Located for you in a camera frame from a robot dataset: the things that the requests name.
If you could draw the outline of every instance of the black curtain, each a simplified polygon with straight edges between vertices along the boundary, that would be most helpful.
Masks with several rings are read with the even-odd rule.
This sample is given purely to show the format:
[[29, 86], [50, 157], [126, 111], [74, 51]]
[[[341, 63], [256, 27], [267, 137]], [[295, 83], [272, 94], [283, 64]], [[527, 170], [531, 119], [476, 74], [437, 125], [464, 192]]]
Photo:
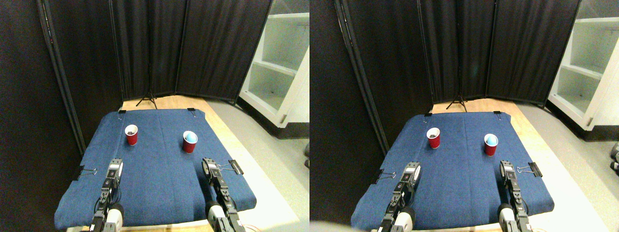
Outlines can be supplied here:
[[464, 98], [473, 100], [486, 93], [495, 2], [458, 0], [457, 4], [460, 91]]
[[189, 1], [176, 92], [236, 100], [270, 0]]
[[346, 3], [349, 29], [389, 146], [410, 118], [432, 109], [417, 1]]
[[112, 0], [123, 99], [140, 98], [149, 88], [148, 1]]
[[344, 45], [332, 1], [316, 1], [309, 19], [312, 78], [310, 220], [350, 224], [383, 160]]
[[150, 75], [154, 95], [174, 92], [187, 2], [149, 1]]
[[456, 0], [420, 0], [420, 3], [432, 100], [451, 101], [458, 93]]
[[0, 2], [0, 230], [55, 231], [80, 155], [37, 2]]
[[544, 104], [579, 0], [498, 1], [488, 96]]
[[106, 1], [45, 1], [86, 145], [101, 118], [123, 104]]

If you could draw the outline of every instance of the tripod leg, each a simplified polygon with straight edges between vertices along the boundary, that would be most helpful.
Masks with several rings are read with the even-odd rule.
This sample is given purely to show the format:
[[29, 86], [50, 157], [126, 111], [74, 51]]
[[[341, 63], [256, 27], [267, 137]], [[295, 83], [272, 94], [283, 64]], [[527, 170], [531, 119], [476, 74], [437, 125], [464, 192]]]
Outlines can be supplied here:
[[142, 103], [142, 101], [144, 101], [144, 98], [142, 98], [140, 101], [138, 101], [136, 106], [140, 105], [140, 103]]
[[454, 102], [452, 101], [446, 108], [446, 110], [449, 110], [449, 107], [451, 106], [451, 104], [453, 104]]
[[153, 102], [153, 105], [155, 105], [155, 110], [159, 110], [157, 109], [157, 104], [155, 103], [155, 97], [153, 96], [153, 93], [149, 92], [150, 94], [150, 101]]
[[464, 98], [462, 97], [462, 95], [460, 95], [460, 104], [462, 104], [462, 106], [464, 106], [464, 112], [468, 113], [468, 111], [466, 110], [466, 105], [464, 105]]

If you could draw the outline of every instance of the red plastic cup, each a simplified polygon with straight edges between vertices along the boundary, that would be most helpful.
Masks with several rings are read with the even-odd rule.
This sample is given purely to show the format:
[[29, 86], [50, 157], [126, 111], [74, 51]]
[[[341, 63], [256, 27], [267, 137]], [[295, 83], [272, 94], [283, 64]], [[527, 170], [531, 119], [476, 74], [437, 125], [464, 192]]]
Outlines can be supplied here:
[[[194, 134], [196, 136], [196, 141], [193, 143], [190, 143], [187, 141], [187, 135], [188, 134]], [[197, 143], [197, 135], [196, 133], [193, 133], [191, 131], [185, 131], [183, 133], [183, 150], [185, 152], [187, 152], [188, 154], [193, 153], [193, 149], [196, 148], [196, 143]]]
[[137, 143], [137, 126], [136, 125], [128, 125], [124, 128], [124, 134], [127, 135], [127, 142], [129, 145], [135, 145]]
[[[488, 138], [490, 138], [491, 136], [496, 138], [496, 144], [494, 146], [488, 145]], [[489, 157], [495, 155], [496, 146], [499, 145], [499, 138], [496, 135], [487, 134], [483, 137], [483, 143], [485, 144], [484, 151], [486, 152], [486, 155], [488, 155]]]
[[426, 137], [428, 137], [428, 142], [430, 142], [430, 147], [432, 149], [436, 149], [441, 145], [441, 130], [436, 127], [433, 127], [426, 132]]

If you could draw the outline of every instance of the blue tablecloth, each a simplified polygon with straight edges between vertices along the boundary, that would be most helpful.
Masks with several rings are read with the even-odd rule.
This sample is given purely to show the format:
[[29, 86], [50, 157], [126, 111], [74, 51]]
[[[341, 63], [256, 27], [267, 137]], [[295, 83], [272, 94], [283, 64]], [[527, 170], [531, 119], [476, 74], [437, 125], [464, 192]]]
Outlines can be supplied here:
[[[124, 226], [163, 225], [206, 219], [205, 199], [215, 200], [213, 187], [206, 184], [202, 158], [220, 165], [232, 158], [204, 119], [184, 110], [136, 110], [124, 115], [112, 112], [99, 124], [80, 165], [96, 168], [96, 175], [73, 181], [60, 200], [54, 215], [57, 229], [85, 226], [92, 222], [95, 201], [110, 161], [122, 158], [120, 182]], [[124, 128], [138, 126], [138, 141], [129, 146]], [[182, 150], [183, 132], [197, 134], [192, 154]], [[234, 171], [222, 171], [237, 209], [256, 206], [256, 197], [245, 178]]]
[[[377, 229], [392, 196], [393, 188], [408, 162], [421, 162], [422, 173], [412, 207], [416, 230], [432, 230], [478, 226], [498, 221], [501, 198], [500, 161], [514, 166], [529, 166], [531, 158], [506, 113], [443, 113], [429, 117], [418, 115], [410, 119], [387, 153], [381, 168], [396, 172], [372, 184], [353, 212], [351, 224], [362, 230]], [[441, 130], [441, 145], [430, 148], [426, 131]], [[483, 149], [485, 134], [494, 134], [499, 143], [494, 157]], [[529, 206], [529, 215], [550, 212], [552, 201], [542, 178], [532, 173], [517, 173], [522, 196]]]

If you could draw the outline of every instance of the cup rim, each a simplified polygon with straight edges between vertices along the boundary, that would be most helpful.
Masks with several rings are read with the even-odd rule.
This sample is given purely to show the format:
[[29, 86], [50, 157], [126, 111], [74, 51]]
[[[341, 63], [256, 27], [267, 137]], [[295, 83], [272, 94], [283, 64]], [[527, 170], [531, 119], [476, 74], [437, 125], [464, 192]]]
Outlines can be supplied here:
[[[192, 133], [192, 134], [194, 134], [196, 136], [196, 141], [195, 142], [187, 141], [187, 135], [189, 133]], [[183, 140], [185, 140], [185, 142], [187, 142], [188, 144], [195, 144], [195, 143], [197, 143], [197, 134], [194, 133], [193, 131], [185, 131], [185, 132], [183, 132]]]
[[441, 135], [441, 130], [436, 127], [432, 127], [428, 130], [428, 132], [426, 132], [426, 137], [428, 139], [435, 139], [436, 137], [430, 138], [430, 135], [433, 135], [433, 134], [436, 135], [436, 137], [438, 137], [439, 135]]
[[124, 128], [124, 134], [126, 134], [127, 136], [132, 136], [132, 135], [137, 134], [137, 126], [133, 124], [128, 125], [127, 127]]
[[[488, 138], [490, 136], [494, 136], [494, 138], [496, 138], [496, 144], [495, 145], [490, 145], [488, 144]], [[488, 145], [489, 147], [496, 147], [497, 145], [499, 145], [499, 137], [497, 137], [494, 134], [486, 134], [485, 136], [483, 136], [483, 143], [485, 143], [486, 145]]]

